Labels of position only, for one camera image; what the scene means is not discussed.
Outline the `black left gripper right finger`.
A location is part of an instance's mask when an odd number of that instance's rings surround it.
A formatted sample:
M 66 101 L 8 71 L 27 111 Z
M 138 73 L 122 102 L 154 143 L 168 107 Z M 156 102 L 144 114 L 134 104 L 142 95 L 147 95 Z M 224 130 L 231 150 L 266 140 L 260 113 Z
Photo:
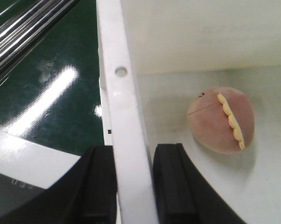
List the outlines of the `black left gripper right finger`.
M 153 177 L 161 224 L 242 224 L 195 167 L 181 143 L 158 144 Z

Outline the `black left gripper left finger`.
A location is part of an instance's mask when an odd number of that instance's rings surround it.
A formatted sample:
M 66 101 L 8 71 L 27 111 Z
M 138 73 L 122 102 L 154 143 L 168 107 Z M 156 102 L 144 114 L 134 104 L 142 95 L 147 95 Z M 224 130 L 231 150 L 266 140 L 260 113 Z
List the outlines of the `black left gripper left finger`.
M 112 146 L 91 147 L 51 187 L 0 216 L 0 224 L 114 224 L 117 178 Z

